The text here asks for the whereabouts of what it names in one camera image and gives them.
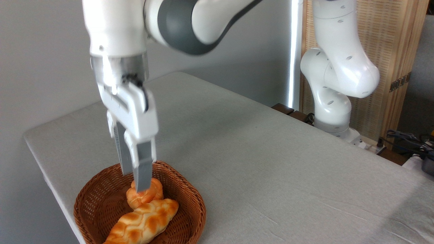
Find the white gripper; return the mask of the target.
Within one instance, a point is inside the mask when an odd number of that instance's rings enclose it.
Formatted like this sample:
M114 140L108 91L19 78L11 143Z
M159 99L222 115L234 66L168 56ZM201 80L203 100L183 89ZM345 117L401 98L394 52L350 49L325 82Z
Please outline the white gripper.
M154 96L132 82L118 85L116 94L102 82L97 85L107 108L107 124L122 174L133 173L136 191L143 192L150 188L156 162L155 136L159 126Z

